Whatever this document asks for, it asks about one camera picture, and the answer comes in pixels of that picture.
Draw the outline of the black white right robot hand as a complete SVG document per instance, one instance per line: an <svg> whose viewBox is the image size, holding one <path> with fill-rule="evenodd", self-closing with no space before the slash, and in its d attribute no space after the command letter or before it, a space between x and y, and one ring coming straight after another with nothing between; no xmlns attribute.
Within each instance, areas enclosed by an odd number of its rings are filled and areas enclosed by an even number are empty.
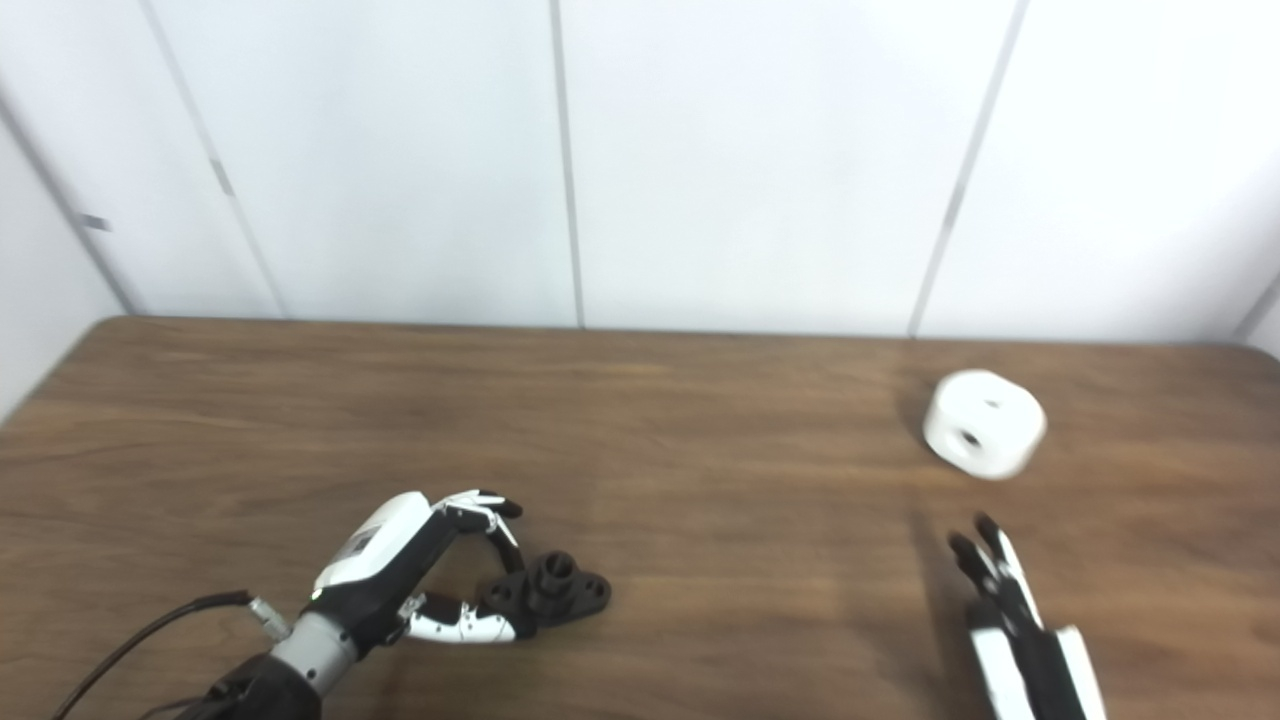
<svg viewBox="0 0 1280 720"><path fill-rule="evenodd" d="M974 516L975 538L954 532L948 547L975 588L965 624L995 719L1105 719L1107 710L1078 626L1050 626L1004 528Z"/></svg>

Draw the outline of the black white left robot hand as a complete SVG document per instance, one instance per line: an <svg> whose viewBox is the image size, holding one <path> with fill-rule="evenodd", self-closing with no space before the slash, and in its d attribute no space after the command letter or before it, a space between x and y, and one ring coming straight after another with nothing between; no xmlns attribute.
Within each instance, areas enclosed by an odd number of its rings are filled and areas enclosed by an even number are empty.
<svg viewBox="0 0 1280 720"><path fill-rule="evenodd" d="M436 502L419 491L397 495L323 569L305 612L334 623L358 659L403 637L449 644L527 639L529 629L479 602L417 591L461 536L488 538L507 571L524 570L524 556L507 525L521 512L515 501L488 489Z"/></svg>

